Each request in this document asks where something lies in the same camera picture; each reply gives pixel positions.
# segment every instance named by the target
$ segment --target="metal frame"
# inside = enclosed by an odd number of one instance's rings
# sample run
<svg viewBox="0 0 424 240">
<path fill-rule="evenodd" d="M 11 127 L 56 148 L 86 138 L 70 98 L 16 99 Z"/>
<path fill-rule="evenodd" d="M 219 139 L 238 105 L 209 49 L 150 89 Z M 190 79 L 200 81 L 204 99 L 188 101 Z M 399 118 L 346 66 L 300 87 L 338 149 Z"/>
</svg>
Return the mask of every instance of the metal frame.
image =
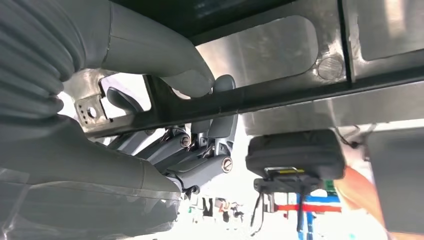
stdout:
<svg viewBox="0 0 424 240">
<path fill-rule="evenodd" d="M 373 84 L 380 85 L 380 80 L 387 76 L 386 82 L 390 85 L 421 81 L 421 73 L 418 73 L 422 66 L 424 51 L 420 50 L 422 40 L 417 40 L 415 44 L 410 44 L 411 40 L 416 40 L 417 35 L 422 35 L 423 31 L 419 27 L 409 28 L 405 41 L 396 40 L 401 46 L 406 46 L 409 52 L 381 57 L 374 60 L 364 60 L 362 58 L 362 46 L 359 38 L 359 23 L 373 26 L 373 21 L 383 21 L 383 24 L 391 24 L 390 18 L 386 19 L 386 15 L 375 14 L 371 19 L 359 18 L 358 4 L 367 4 L 366 0 L 343 0 L 339 4 L 340 25 L 342 33 L 342 43 L 345 49 L 345 62 L 347 79 L 351 79 L 354 88 L 361 86 L 370 86 Z M 399 0 L 385 1 L 373 0 L 373 4 L 380 4 L 384 10 L 384 4 L 411 4 L 416 6 L 413 12 L 405 12 L 405 18 L 394 17 L 394 21 L 405 21 L 407 26 L 412 23 L 421 22 L 420 15 L 417 14 L 423 9 L 420 0 Z M 393 39 L 379 39 L 379 45 L 384 45 L 385 41 L 391 42 Z M 381 88 L 372 91 L 366 91 L 355 94 L 343 94 L 341 96 L 324 98 L 315 101 L 306 101 L 296 105 L 288 105 L 266 109 L 258 112 L 249 112 L 243 115 L 246 133 L 248 135 L 267 135 L 276 133 L 286 133 L 295 131 L 307 131 L 314 129 L 326 129 L 341 126 L 361 125 L 370 123 L 385 123 L 392 121 L 403 121 L 412 119 L 423 119 L 424 112 L 423 92 L 424 82 L 416 82 L 413 84 L 404 84 L 402 86 L 394 86 Z"/>
<path fill-rule="evenodd" d="M 357 50 L 360 48 L 359 41 L 351 38 L 355 36 L 355 14 L 355 6 L 352 6 L 349 1 L 299 0 L 203 33 L 202 38 L 216 39 L 217 36 L 226 36 L 275 19 L 300 15 L 310 20 L 316 29 L 318 57 L 315 64 L 302 74 L 264 82 L 258 81 L 260 83 L 189 100 L 176 96 L 161 79 L 154 76 L 144 76 L 152 103 L 150 111 L 113 118 L 109 120 L 110 123 L 90 127 L 85 132 L 88 137 L 104 137 L 265 109 L 269 110 L 249 114 L 263 114 L 267 111 L 284 113 L 286 110 L 284 106 L 294 107 L 293 105 L 297 104 L 309 106 L 314 105 L 317 100 L 328 98 L 331 98 L 332 101 L 336 99 L 346 101 L 349 96 L 354 96 L 351 99 L 354 100 L 360 98 L 357 93 L 424 80 L 423 67 L 416 67 L 414 64 L 394 67 L 396 63 L 402 62 L 407 56 L 414 55 L 421 58 L 422 52 L 377 59 L 366 62 L 367 65 L 364 64 L 363 60 L 358 59 L 358 53 L 360 53 L 360 50 Z M 321 76 L 321 64 L 328 64 L 329 62 L 341 64 L 342 73 L 334 74 L 330 79 Z M 392 66 L 392 71 L 387 71 L 385 66 L 387 64 Z M 365 74 L 366 69 L 368 69 L 367 66 L 374 66 L 376 70 L 374 72 L 368 71 Z M 332 109 L 328 111 L 327 115 L 333 114 Z M 308 114 L 308 118 L 312 118 L 313 114 Z M 312 127 L 328 128 L 332 125 L 344 124 L 346 121 L 338 123 L 337 119 L 330 119 L 324 122 L 325 124 Z M 289 130 L 298 131 L 299 129 L 291 128 Z M 264 130 L 261 132 L 247 131 L 247 133 L 267 134 L 269 132 Z"/>
</svg>

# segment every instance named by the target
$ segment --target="wire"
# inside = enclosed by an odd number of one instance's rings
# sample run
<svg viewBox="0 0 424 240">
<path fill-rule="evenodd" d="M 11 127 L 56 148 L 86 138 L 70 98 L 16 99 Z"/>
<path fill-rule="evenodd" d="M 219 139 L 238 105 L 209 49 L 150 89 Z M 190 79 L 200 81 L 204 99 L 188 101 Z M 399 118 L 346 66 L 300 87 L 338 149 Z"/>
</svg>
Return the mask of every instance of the wire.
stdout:
<svg viewBox="0 0 424 240">
<path fill-rule="evenodd" d="M 255 236 L 257 233 L 259 233 L 259 231 L 261 231 L 261 229 L 262 229 L 262 226 L 264 225 L 264 216 L 265 216 L 265 199 L 264 199 L 264 193 L 261 191 L 260 193 L 259 193 L 259 196 L 257 197 L 257 200 L 256 200 L 256 204 L 255 204 L 255 207 L 254 207 L 254 211 L 253 211 L 253 214 L 252 214 L 252 219 L 251 219 L 251 221 L 250 221 L 250 227 L 252 227 L 253 226 L 253 222 L 254 222 L 254 219 L 255 219 L 255 212 L 256 212 L 256 209 L 258 208 L 258 206 L 259 206 L 259 200 L 262 198 L 262 220 L 261 220 L 261 222 L 260 222 L 260 226 L 259 226 L 259 228 L 256 230 L 256 231 L 254 231 L 250 236 L 251 237 L 253 237 L 253 236 Z"/>
<path fill-rule="evenodd" d="M 163 134 L 163 136 L 160 138 L 160 142 L 163 142 L 167 139 L 167 137 L 169 137 L 169 129 L 165 130 L 165 133 Z"/>
<path fill-rule="evenodd" d="M 210 156 L 210 151 L 212 151 L 213 148 L 214 148 L 214 146 L 213 145 L 210 145 L 208 148 L 206 148 L 206 150 L 201 155 L 201 157 L 202 158 L 209 157 Z"/>
<path fill-rule="evenodd" d="M 190 152 L 190 150 L 195 146 L 195 144 L 196 144 L 196 140 L 191 141 L 190 146 L 188 146 L 185 151 Z"/>
<path fill-rule="evenodd" d="M 348 145 L 348 146 L 350 146 L 353 149 L 356 149 L 358 147 L 357 142 L 355 142 L 355 141 L 354 142 L 349 142 L 348 141 L 348 138 L 350 138 L 350 137 L 358 134 L 361 131 L 361 128 L 358 125 L 355 125 L 354 127 L 355 127 L 355 129 L 353 131 L 349 132 L 348 134 L 345 134 L 344 136 L 340 133 L 340 130 L 339 130 L 338 127 L 335 128 L 335 132 L 340 137 L 340 141 L 343 144 Z"/>
</svg>

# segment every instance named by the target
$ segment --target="blue post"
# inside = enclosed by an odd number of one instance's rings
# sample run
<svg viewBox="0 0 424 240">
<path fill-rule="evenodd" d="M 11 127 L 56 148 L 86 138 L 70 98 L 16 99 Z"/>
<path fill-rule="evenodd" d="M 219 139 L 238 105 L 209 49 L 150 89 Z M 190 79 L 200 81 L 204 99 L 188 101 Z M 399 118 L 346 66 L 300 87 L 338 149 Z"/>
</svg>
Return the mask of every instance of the blue post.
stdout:
<svg viewBox="0 0 424 240">
<path fill-rule="evenodd" d="M 314 240 L 314 215 L 312 215 L 312 212 L 306 213 L 306 224 L 307 224 L 307 234 L 306 239 L 307 240 Z"/>
<path fill-rule="evenodd" d="M 302 218 L 302 225 L 300 231 L 297 233 L 299 240 L 304 240 L 304 219 Z"/>
</svg>

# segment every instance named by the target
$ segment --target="mounting hole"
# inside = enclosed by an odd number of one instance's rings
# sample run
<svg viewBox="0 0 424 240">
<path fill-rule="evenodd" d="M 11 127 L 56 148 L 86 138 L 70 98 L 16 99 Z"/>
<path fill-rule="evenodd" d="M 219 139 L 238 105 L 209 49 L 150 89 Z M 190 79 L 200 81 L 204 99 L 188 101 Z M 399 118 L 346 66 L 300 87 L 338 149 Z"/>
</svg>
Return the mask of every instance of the mounting hole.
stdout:
<svg viewBox="0 0 424 240">
<path fill-rule="evenodd" d="M 191 190 L 192 194 L 199 194 L 200 193 L 200 187 L 197 185 L 194 185 L 192 190 Z"/>
<path fill-rule="evenodd" d="M 97 118 L 97 112 L 94 107 L 87 108 L 87 114 L 93 119 Z"/>
</svg>

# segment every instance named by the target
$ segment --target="orange object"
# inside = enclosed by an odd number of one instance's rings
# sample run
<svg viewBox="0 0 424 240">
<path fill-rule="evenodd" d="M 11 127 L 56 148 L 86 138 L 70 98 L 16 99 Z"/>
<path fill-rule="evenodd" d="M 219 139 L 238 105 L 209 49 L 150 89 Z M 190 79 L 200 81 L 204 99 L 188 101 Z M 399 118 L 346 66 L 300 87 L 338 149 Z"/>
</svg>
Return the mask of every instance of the orange object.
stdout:
<svg viewBox="0 0 424 240">
<path fill-rule="evenodd" d="M 383 213 L 374 184 L 351 167 L 344 170 L 344 178 L 335 180 L 334 187 L 342 203 L 350 209 L 365 209 L 384 227 Z M 391 232 L 397 240 L 424 240 L 423 235 Z"/>
</svg>

